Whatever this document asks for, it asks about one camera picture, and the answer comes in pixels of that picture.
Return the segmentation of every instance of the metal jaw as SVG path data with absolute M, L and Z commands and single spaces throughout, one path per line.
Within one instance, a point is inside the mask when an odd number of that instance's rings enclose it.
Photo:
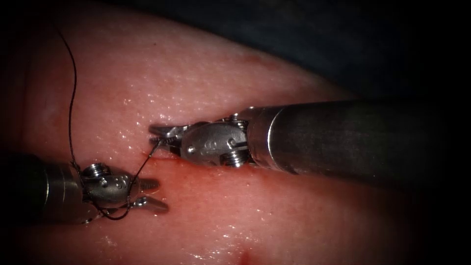
M 161 127 L 149 126 L 150 143 L 189 162 L 205 166 L 241 167 L 250 161 L 247 122 L 237 114 L 214 122 Z
M 146 191 L 155 190 L 159 182 L 155 179 L 139 179 L 133 183 L 133 175 L 104 163 L 87 167 L 80 176 L 85 185 L 82 202 L 92 201 L 107 214 L 119 215 L 128 206 L 128 191 L 131 187 L 130 202 L 132 209 L 148 209 L 154 214 L 168 212 L 168 206 L 159 200 L 146 196 Z

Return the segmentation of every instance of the metal shaft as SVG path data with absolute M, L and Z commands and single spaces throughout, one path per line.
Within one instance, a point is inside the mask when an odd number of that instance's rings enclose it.
M 247 128 L 257 165 L 370 185 L 429 189 L 445 161 L 444 115 L 420 101 L 255 108 Z
M 7 153 L 2 159 L 8 186 L 7 209 L 15 223 L 82 223 L 97 210 L 82 203 L 76 171 L 66 163 L 47 163 L 31 154 Z

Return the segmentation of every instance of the dark background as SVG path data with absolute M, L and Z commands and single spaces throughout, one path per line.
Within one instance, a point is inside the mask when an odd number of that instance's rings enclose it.
M 365 98 L 430 95 L 433 3 L 328 0 L 104 0 L 164 16 L 271 53 Z M 2 9 L 1 55 L 56 3 Z

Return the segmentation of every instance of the black suture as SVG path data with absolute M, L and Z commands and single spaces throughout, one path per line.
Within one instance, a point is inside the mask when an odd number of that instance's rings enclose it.
M 84 190 L 88 196 L 88 198 L 91 198 L 91 201 L 92 201 L 92 204 L 93 206 L 98 210 L 100 211 L 100 213 L 110 219 L 110 220 L 121 220 L 123 219 L 124 217 L 126 217 L 129 213 L 129 210 L 131 209 L 131 189 L 132 189 L 132 186 L 134 186 L 135 182 L 136 182 L 136 179 L 137 177 L 139 176 L 139 173 L 142 171 L 142 169 L 144 168 L 145 164 L 147 163 L 147 161 L 149 161 L 149 159 L 151 158 L 152 154 L 155 152 L 155 150 L 157 149 L 158 147 L 158 144 L 155 145 L 155 147 L 152 149 L 152 151 L 149 153 L 149 155 L 147 156 L 146 160 L 144 161 L 144 163 L 141 165 L 141 167 L 139 168 L 139 170 L 137 171 L 137 173 L 135 174 L 135 176 L 133 177 L 132 181 L 131 181 L 131 184 L 129 185 L 128 187 L 128 197 L 127 197 L 127 201 L 126 201 L 126 211 L 121 215 L 121 216 L 118 216 L 118 217 L 113 217 L 113 216 L 110 216 L 108 213 L 106 213 L 105 211 L 103 211 L 103 209 L 101 209 L 97 203 L 95 202 L 95 200 L 93 199 L 92 196 L 90 196 L 90 191 L 86 188 L 85 186 L 85 183 L 83 182 L 83 179 L 81 177 L 81 171 L 80 171 L 80 167 L 79 165 L 77 164 L 77 160 L 75 158 L 75 154 L 74 154 L 74 148 L 73 148 L 73 145 L 72 145 L 72 110 L 73 110 L 73 107 L 74 107 L 74 101 L 75 101 L 75 93 L 77 91 L 77 66 L 75 64 L 75 59 L 74 59 L 74 55 L 72 54 L 72 50 L 70 49 L 69 47 L 69 44 L 67 43 L 64 35 L 62 34 L 62 32 L 59 30 L 59 28 L 53 23 L 53 27 L 55 28 L 55 30 L 57 31 L 57 34 L 60 36 L 60 38 L 62 39 L 62 42 L 64 43 L 65 47 L 67 48 L 67 51 L 69 52 L 69 56 L 70 56 L 70 59 L 72 60 L 72 65 L 74 67 L 74 88 L 72 90 L 72 97 L 70 99 L 70 105 L 69 105 L 69 120 L 68 120 L 68 131 L 69 131 L 69 147 L 70 147 L 70 154 L 71 154 L 71 157 L 72 157 L 72 161 L 71 161 L 71 164 L 72 164 L 72 167 L 74 167 L 74 169 L 77 171 L 77 174 L 79 176 L 79 179 L 80 179 L 80 184 L 82 185 L 82 187 L 84 187 Z

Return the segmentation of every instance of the moist tissue surface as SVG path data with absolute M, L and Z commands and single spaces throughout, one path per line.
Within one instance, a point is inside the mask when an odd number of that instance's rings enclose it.
M 136 172 L 151 148 L 152 123 L 351 98 L 296 66 L 169 20 L 90 3 L 57 15 L 77 62 L 72 137 L 83 168 L 102 161 Z M 69 161 L 73 68 L 54 30 L 32 32 L 1 80 L 2 142 Z M 165 152 L 141 176 L 160 180 L 152 196 L 170 206 L 168 214 L 22 228 L 11 246 L 28 253 L 21 259 L 47 264 L 250 265 L 397 263 L 419 244 L 414 206 L 370 187 L 248 166 L 206 168 Z

